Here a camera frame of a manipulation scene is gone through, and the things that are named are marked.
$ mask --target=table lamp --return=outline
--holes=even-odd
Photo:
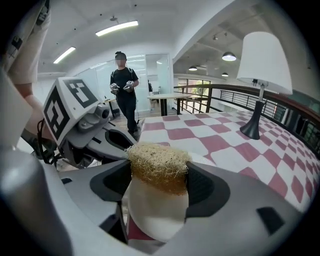
[[[259,140],[259,120],[263,109],[265,88],[280,94],[292,94],[288,62],[280,41],[271,33],[253,32],[243,39],[238,80],[260,86],[251,119],[240,131],[251,139]]]

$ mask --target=person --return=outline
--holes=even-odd
[[[154,90],[152,89],[152,85],[148,79],[148,86],[149,86],[149,95],[152,96],[154,95]],[[150,111],[153,111],[155,109],[155,106],[156,106],[156,102],[154,99],[150,99],[150,102],[151,102],[151,109]]]
[[[51,21],[49,0],[40,0],[22,19],[1,55],[0,66],[8,74],[15,88],[32,107],[32,115],[25,129],[36,135],[43,117],[41,102],[33,95],[32,84],[37,82],[40,52]],[[54,140],[47,125],[42,137]]]
[[[115,53],[115,61],[118,68],[111,73],[110,89],[116,95],[118,106],[127,119],[128,132],[133,135],[138,130],[135,121],[136,93],[135,87],[139,80],[135,71],[126,67],[127,56],[120,51]]]

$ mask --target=wooden handrail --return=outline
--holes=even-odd
[[[209,88],[209,89],[220,89],[228,90],[233,92],[239,92],[244,94],[250,94],[259,96],[259,89],[246,86],[238,86],[231,84],[199,84],[199,85],[183,85],[183,86],[174,86],[173,88]],[[296,110],[299,113],[303,113],[310,121],[312,121],[316,126],[320,128],[320,115],[310,109],[309,107],[302,105],[299,102],[296,102],[283,94],[277,94],[270,91],[264,91],[263,98],[271,100],[273,102],[279,103],[289,109]]]

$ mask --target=table leg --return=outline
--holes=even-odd
[[[180,99],[179,98],[177,98],[176,99],[176,114],[177,115],[180,115]]]
[[[168,115],[168,111],[167,111],[167,99],[164,99],[164,115],[167,116]]]
[[[161,116],[165,116],[165,100],[163,98],[160,99],[160,109],[161,109]]]
[[[112,117],[115,118],[115,114],[114,114],[114,110],[112,109],[111,101],[109,101],[109,106],[110,106]]]

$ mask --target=railing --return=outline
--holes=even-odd
[[[256,88],[226,84],[187,85],[174,88],[177,89],[176,93],[194,96],[180,100],[181,111],[190,114],[221,112],[221,109],[212,106],[212,100],[253,111],[259,96],[259,90]],[[190,92],[192,88],[202,88],[202,92],[206,89],[208,95],[192,93]],[[212,97],[213,89],[220,90],[219,97]],[[262,116],[295,135],[320,158],[320,116],[317,113],[283,95],[269,91],[264,92],[262,101],[264,102]]]

